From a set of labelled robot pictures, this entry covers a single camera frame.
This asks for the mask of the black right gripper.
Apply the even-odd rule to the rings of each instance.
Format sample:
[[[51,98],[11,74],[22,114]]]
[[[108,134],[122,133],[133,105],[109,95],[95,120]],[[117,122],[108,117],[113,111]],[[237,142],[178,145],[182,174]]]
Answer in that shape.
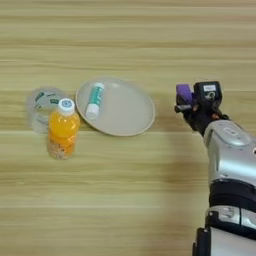
[[[204,135],[208,125],[214,121],[229,120],[227,114],[219,109],[220,101],[205,100],[185,102],[186,105],[175,105],[176,113],[183,113],[183,117],[193,131]]]

